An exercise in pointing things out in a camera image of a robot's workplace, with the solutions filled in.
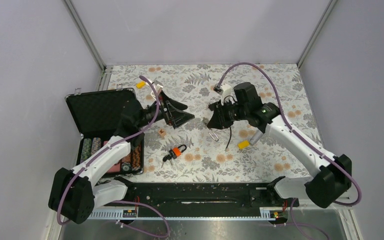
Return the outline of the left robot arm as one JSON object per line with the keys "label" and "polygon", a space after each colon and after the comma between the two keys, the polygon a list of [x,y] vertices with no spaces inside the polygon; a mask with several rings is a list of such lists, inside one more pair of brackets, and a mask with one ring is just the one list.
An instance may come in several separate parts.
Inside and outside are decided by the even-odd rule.
{"label": "left robot arm", "polygon": [[161,92],[159,102],[143,107],[132,88],[71,94],[65,99],[72,118],[85,138],[103,138],[106,143],[71,169],[54,175],[48,207],[76,224],[93,210],[114,201],[128,206],[135,192],[120,180],[100,183],[107,171],[135,150],[144,150],[145,127],[164,120],[178,128],[194,118],[187,106]]}

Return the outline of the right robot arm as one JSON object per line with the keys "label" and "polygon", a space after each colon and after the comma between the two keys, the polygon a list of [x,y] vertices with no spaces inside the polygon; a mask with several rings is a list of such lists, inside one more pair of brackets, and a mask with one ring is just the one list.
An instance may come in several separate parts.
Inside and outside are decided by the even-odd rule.
{"label": "right robot arm", "polygon": [[207,127],[223,130],[236,121],[248,121],[258,129],[255,137],[259,139],[267,135],[277,140],[310,174],[297,178],[281,176],[272,181],[271,189],[266,193],[271,205],[279,206],[289,198],[303,198],[320,208],[327,208],[351,188],[352,161],[348,156],[337,156],[305,136],[289,123],[278,106],[272,102],[262,103],[250,82],[240,83],[230,90],[234,92],[235,100],[222,93],[219,101],[208,106],[212,117]]}

